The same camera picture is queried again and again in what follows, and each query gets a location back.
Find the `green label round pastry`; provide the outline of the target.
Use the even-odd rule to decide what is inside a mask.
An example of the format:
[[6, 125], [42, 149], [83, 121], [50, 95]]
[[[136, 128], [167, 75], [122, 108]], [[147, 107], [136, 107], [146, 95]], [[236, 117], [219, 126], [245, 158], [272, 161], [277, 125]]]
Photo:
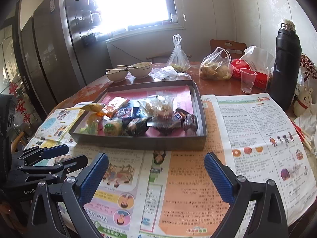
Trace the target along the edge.
[[121, 136], [123, 123], [121, 119], [104, 121], [102, 130], [105, 136]]

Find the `yellow cow milk stick packet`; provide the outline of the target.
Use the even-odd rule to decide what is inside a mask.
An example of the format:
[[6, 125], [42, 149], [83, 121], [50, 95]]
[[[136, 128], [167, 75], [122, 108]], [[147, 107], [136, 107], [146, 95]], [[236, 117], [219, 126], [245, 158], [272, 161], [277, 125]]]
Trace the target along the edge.
[[103, 111], [103, 108], [105, 108], [104, 103], [91, 103], [87, 104], [85, 106], [81, 107], [81, 110], [85, 110], [87, 112], [92, 112], [98, 117], [104, 117], [107, 116], [107, 113]]

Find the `dark brown candy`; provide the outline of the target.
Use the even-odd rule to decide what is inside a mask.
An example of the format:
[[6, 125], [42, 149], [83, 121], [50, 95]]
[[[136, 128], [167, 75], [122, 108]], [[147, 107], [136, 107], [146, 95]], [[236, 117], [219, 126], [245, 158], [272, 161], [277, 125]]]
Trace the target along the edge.
[[184, 117], [183, 128], [185, 132], [190, 131], [196, 133], [198, 129], [197, 117], [194, 114], [187, 114]]

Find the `dark chocolate bar packet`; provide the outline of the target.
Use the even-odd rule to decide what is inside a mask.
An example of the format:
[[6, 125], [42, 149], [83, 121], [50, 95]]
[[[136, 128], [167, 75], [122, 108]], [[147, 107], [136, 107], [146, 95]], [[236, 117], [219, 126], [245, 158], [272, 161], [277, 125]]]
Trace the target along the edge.
[[144, 135], [149, 128], [147, 123], [151, 120], [152, 117], [142, 117], [131, 120], [125, 129], [126, 134], [134, 137]]

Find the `blue oreo-style cookie packet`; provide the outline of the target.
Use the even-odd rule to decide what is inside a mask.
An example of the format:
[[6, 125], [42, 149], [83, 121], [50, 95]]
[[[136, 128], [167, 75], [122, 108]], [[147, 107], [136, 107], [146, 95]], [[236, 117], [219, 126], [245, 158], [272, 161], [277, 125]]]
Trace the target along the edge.
[[127, 106], [117, 110], [114, 119], [135, 119], [140, 117], [140, 108], [137, 106]]

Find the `small yellow snack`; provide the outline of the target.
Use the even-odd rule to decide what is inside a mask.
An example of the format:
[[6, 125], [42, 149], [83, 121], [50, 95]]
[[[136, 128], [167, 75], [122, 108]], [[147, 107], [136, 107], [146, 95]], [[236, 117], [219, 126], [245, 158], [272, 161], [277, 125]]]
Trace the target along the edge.
[[167, 122], [170, 121], [174, 115], [173, 109], [173, 96], [159, 96], [146, 102], [146, 110], [148, 115], [154, 122]]

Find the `orange rice cracker packet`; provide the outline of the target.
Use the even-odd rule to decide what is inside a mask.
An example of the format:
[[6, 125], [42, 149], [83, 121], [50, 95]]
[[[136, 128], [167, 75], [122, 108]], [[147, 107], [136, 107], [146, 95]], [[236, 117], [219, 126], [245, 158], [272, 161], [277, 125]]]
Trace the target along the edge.
[[105, 105], [105, 107], [102, 109], [102, 112], [108, 117], [112, 118], [115, 113], [128, 102], [129, 100], [126, 98], [115, 97]]

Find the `plastic bag of fried snacks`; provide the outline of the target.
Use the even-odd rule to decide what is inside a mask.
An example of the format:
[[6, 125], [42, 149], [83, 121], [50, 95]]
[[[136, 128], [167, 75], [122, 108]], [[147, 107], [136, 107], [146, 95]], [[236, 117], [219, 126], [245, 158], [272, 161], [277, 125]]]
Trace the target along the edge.
[[228, 50], [217, 47], [205, 57], [199, 67], [199, 77], [204, 80], [229, 80], [233, 74]]

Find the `left newspaper sheet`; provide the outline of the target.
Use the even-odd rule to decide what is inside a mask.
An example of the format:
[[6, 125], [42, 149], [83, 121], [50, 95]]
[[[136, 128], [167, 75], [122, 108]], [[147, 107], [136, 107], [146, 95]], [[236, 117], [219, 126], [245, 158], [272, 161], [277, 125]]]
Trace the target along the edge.
[[[27, 237], [68, 237], [59, 203], [64, 203], [79, 237], [140, 237], [152, 151], [101, 151], [77, 176], [57, 184], [41, 181], [32, 200]], [[107, 188], [107, 170], [132, 167], [132, 184]]]

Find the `newspaper sheet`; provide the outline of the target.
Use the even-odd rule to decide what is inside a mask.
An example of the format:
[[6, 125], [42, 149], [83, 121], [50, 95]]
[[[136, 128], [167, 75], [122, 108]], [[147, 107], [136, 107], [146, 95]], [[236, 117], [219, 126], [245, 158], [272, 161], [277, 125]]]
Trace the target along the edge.
[[209, 237], [229, 205], [204, 168], [214, 152], [236, 175], [276, 182], [289, 225], [316, 200], [316, 180], [286, 113], [267, 94], [202, 96], [207, 138], [202, 151], [154, 151], [140, 237]]
[[[64, 203], [79, 237], [140, 237], [152, 151], [101, 151], [77, 176], [57, 184], [41, 181], [32, 200], [27, 237], [68, 237], [59, 203]], [[132, 184], [107, 188], [107, 170], [132, 167]]]

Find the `right newspaper sheet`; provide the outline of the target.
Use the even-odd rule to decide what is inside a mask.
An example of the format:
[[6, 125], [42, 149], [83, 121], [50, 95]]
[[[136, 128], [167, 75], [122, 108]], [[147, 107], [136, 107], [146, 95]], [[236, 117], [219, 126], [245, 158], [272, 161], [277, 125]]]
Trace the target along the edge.
[[276, 182], [289, 225], [316, 200], [316, 180], [286, 113], [267, 94], [202, 96], [207, 138], [202, 151], [154, 151], [140, 237], [209, 237], [229, 205], [204, 168], [214, 152], [236, 175]]

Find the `red chopsticks bundle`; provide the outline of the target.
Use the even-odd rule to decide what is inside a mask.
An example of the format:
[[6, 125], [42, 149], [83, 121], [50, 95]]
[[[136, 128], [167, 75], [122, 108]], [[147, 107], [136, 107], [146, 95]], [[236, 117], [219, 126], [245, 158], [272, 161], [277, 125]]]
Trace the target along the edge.
[[295, 124], [295, 122], [292, 120], [292, 124], [295, 128], [295, 130], [297, 131], [298, 136], [301, 139], [301, 142], [306, 146], [306, 148], [309, 151], [312, 151], [312, 145], [310, 144], [310, 142], [308, 141], [307, 137], [305, 136], [304, 132], [301, 130], [301, 128], [299, 126], [297, 126]]

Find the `dark shallow cardboard box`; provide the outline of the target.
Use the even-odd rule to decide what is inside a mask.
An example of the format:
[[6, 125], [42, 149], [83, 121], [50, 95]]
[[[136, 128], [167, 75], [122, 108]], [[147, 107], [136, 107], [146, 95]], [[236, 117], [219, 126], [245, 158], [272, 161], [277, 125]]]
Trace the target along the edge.
[[78, 144], [161, 151], [200, 151], [207, 138], [202, 100], [193, 80], [107, 88], [95, 103], [128, 102], [111, 118], [84, 112], [70, 129]]

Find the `pink Chinese workbook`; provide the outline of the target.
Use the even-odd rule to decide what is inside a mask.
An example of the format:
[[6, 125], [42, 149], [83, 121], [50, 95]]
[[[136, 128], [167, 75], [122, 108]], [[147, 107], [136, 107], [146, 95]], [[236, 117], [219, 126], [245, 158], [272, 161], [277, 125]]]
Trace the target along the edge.
[[[181, 86], [170, 86], [163, 88], [148, 88], [148, 89], [132, 89], [127, 91], [111, 92], [103, 99], [104, 103], [108, 103], [115, 97], [123, 97], [129, 100], [129, 102], [123, 107], [137, 106], [140, 108], [140, 118], [150, 117], [146, 110], [146, 102], [154, 99], [157, 95], [159, 96], [173, 96], [173, 109], [174, 115], [170, 121], [167, 122], [154, 122], [149, 121], [147, 126], [149, 127], [147, 132], [142, 136], [146, 138], [162, 138], [162, 137], [185, 137], [187, 132], [183, 128], [184, 117], [187, 113], [193, 114], [193, 105], [191, 98], [191, 90], [188, 85]], [[97, 134], [99, 136], [105, 136], [102, 130], [103, 122], [114, 120], [114, 118], [105, 116], [99, 123]], [[126, 134], [125, 129], [132, 119], [122, 119], [122, 135], [129, 136]]]

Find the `left beige ceramic bowl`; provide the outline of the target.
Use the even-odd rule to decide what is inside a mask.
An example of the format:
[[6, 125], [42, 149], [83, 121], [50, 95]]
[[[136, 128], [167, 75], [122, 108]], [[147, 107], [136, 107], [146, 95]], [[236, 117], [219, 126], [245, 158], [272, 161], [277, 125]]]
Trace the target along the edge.
[[127, 73], [129, 71], [107, 71], [106, 76], [112, 82], [121, 82], [126, 79]]

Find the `beige ceramic bowl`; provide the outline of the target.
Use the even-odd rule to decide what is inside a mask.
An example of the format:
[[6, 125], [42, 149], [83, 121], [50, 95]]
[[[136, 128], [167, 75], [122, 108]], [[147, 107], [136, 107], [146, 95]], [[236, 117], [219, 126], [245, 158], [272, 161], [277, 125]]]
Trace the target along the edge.
[[152, 62], [140, 62], [128, 67], [130, 74], [137, 79], [146, 78], [152, 71]]
[[121, 82], [126, 79], [127, 73], [129, 71], [107, 71], [106, 76], [112, 82]]

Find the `clear plastic cup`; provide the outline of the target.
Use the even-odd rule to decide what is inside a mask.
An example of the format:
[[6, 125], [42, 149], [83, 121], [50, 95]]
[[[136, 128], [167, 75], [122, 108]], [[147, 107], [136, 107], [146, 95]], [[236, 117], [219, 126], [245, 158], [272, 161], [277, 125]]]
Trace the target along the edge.
[[257, 72], [248, 68], [241, 68], [241, 91], [244, 93], [251, 93], [254, 82], [257, 77]]

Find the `grey refrigerator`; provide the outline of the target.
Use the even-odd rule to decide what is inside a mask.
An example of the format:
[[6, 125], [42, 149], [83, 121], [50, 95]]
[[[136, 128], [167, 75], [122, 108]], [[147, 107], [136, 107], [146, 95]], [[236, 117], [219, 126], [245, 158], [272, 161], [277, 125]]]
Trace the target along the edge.
[[24, 79], [45, 118], [112, 66], [107, 38], [94, 0], [20, 0], [17, 12]]

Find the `chopsticks on left bowl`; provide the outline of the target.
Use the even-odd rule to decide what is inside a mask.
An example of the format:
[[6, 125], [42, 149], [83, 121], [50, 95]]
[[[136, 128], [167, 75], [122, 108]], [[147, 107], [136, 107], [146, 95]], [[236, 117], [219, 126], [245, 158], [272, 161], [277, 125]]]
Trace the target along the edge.
[[109, 68], [106, 71], [129, 71], [129, 69], [118, 69], [118, 68]]

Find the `chopsticks on bowl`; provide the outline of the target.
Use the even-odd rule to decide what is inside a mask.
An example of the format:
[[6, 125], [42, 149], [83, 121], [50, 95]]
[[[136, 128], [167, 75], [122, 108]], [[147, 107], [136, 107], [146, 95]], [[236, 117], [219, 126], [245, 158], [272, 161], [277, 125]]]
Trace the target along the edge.
[[129, 71], [129, 69], [118, 69], [118, 68], [109, 68], [106, 71]]
[[137, 66], [126, 66], [126, 65], [121, 65], [121, 64], [118, 64], [117, 67], [126, 67], [126, 68], [138, 68]]

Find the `rabbit figurine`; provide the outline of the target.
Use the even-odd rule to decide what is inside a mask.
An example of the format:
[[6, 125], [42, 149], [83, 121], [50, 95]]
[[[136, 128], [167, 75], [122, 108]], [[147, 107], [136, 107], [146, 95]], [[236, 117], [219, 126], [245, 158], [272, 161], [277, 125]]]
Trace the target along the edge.
[[296, 85], [294, 97], [297, 98], [293, 104], [293, 112], [296, 117], [301, 116], [312, 104], [313, 88], [309, 88], [307, 84]]

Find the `chopsticks on right bowl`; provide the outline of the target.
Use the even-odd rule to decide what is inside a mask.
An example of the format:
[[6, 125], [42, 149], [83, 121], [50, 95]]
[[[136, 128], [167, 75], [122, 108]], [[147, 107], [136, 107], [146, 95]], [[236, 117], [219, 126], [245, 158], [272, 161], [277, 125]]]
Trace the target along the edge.
[[118, 64], [117, 67], [126, 67], [126, 68], [138, 68], [137, 66], [126, 66], [126, 65], [121, 65], [121, 64]]

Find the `right beige ceramic bowl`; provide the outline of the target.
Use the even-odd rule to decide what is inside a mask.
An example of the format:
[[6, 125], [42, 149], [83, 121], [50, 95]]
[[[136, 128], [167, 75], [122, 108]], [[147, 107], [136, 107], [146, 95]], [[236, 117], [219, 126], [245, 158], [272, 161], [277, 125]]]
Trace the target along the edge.
[[152, 62], [140, 62], [128, 67], [130, 74], [137, 79], [146, 78], [152, 71]]

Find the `crumpled clear plastic bag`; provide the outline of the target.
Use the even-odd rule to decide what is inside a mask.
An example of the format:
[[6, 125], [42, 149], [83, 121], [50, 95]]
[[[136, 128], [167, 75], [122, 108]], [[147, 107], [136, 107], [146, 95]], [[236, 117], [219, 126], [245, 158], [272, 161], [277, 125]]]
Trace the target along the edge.
[[182, 81], [182, 80], [192, 80], [190, 74], [188, 73], [178, 73], [174, 70], [172, 66], [163, 67], [157, 69], [157, 71], [152, 75], [155, 81]]

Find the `black thermos bottle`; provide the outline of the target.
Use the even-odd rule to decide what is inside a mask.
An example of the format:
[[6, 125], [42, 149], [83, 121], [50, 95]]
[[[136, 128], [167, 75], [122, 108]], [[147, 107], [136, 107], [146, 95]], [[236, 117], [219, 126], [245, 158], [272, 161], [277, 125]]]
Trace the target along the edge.
[[284, 19], [276, 37], [276, 56], [269, 95], [283, 109], [292, 102], [297, 85], [301, 45], [292, 21]]

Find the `tied clear plastic bag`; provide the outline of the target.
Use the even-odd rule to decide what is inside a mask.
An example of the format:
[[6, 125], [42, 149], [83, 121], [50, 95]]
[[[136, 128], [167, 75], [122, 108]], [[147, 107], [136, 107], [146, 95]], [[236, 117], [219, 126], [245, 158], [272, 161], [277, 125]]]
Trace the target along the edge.
[[168, 66], [172, 66], [178, 73], [185, 73], [190, 68], [190, 63], [187, 55], [181, 47], [182, 37], [180, 34], [173, 36], [174, 49], [167, 61]]

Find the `wooden chair with cutout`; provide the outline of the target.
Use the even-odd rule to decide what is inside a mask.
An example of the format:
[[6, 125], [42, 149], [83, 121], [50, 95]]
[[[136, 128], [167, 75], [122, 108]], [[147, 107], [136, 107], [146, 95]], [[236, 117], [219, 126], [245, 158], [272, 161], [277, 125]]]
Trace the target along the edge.
[[247, 48], [247, 45], [242, 42], [236, 42], [231, 40], [210, 40], [211, 51], [214, 51], [217, 47], [224, 48], [229, 51], [232, 59], [239, 59], [244, 55], [244, 50]]

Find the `dark red flower bouquet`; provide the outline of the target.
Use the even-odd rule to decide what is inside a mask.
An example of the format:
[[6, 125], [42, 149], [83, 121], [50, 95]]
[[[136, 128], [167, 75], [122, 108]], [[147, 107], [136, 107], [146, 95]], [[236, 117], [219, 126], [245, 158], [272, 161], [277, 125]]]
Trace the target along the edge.
[[316, 65], [304, 53], [301, 54], [300, 71], [301, 71], [305, 81], [307, 79], [316, 80]]

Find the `window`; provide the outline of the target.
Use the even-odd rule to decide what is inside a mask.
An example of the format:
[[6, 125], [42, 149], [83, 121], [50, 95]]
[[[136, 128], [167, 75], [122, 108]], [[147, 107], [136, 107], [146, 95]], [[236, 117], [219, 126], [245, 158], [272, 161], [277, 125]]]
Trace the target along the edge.
[[118, 39], [165, 30], [185, 29], [182, 0], [92, 0], [98, 16], [94, 29]]

